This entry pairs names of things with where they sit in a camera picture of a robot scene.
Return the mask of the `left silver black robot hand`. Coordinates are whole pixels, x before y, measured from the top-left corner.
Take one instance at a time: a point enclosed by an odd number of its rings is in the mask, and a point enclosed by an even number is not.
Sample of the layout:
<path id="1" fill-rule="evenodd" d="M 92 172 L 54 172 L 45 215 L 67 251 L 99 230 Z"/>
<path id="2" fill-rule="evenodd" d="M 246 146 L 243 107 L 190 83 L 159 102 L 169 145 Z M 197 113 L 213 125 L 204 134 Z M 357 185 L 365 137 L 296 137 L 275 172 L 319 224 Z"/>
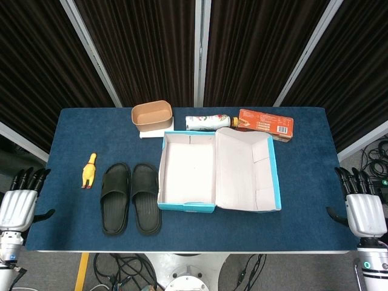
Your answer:
<path id="1" fill-rule="evenodd" d="M 50 169 L 41 168 L 36 172 L 33 167 L 20 170 L 12 179 L 10 190 L 1 203 L 1 230 L 3 232 L 25 232 L 33 223 L 49 219 L 55 213 L 50 209 L 44 214 L 35 213 L 40 196 Z"/>

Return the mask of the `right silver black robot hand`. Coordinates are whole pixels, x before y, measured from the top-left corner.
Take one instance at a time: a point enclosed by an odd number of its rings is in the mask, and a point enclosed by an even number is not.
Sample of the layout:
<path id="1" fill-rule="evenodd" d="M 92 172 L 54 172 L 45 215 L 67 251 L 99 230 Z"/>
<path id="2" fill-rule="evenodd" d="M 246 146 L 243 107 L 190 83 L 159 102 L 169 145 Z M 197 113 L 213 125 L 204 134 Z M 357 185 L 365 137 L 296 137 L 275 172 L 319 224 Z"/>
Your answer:
<path id="1" fill-rule="evenodd" d="M 346 217 L 339 216 L 333 208 L 327 207 L 327 214 L 336 222 L 348 227 L 358 238 L 380 238 L 387 233 L 383 204 L 376 194 L 370 176 L 352 168 L 336 167 L 343 190 Z"/>

